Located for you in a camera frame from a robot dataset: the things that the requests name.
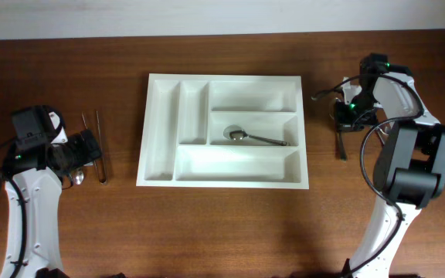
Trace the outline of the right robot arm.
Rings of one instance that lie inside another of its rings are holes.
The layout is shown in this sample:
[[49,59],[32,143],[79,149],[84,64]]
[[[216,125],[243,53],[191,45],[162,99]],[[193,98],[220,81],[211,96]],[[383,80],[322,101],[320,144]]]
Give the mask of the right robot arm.
[[407,66],[371,53],[359,64],[354,84],[344,78],[333,91],[339,156],[341,136],[365,131],[360,169],[375,193],[370,223],[343,277],[387,277],[407,229],[445,186],[445,125],[426,108]]

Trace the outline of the steel fork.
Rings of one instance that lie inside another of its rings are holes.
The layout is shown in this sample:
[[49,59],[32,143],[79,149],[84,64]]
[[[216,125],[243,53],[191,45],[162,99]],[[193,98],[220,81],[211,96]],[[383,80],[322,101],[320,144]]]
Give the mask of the steel fork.
[[377,130],[375,131],[375,133],[376,133],[376,135],[377,135],[377,138],[378,138],[379,141],[380,141],[381,146],[383,147],[383,146],[385,145],[385,143],[386,143],[386,139],[385,139],[385,135],[384,135],[383,131],[380,130],[380,129],[377,129]]

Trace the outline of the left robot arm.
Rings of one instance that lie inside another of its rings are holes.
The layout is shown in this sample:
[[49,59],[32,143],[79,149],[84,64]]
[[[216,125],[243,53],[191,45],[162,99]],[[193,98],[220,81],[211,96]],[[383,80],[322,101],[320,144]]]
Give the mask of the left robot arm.
[[93,132],[71,136],[61,113],[38,105],[12,113],[16,138],[0,169],[8,197],[2,277],[64,277],[58,210],[63,181],[102,158]]

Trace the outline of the large steel spoon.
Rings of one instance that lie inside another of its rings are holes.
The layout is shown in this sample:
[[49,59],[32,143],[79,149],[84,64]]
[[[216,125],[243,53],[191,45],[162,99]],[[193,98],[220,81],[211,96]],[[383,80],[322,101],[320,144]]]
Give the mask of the large steel spoon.
[[223,136],[224,138],[234,142],[252,141],[281,147],[290,146],[290,143],[288,141],[281,141],[277,139],[248,134],[242,127],[238,125],[229,125],[228,127],[226,127],[223,131]]
[[347,156],[347,153],[345,151],[345,146],[344,146],[344,142],[343,142],[343,138],[342,138],[342,132],[338,131],[336,133],[336,135],[337,135],[337,145],[338,145],[339,158],[342,161],[347,161],[348,160],[348,156]]

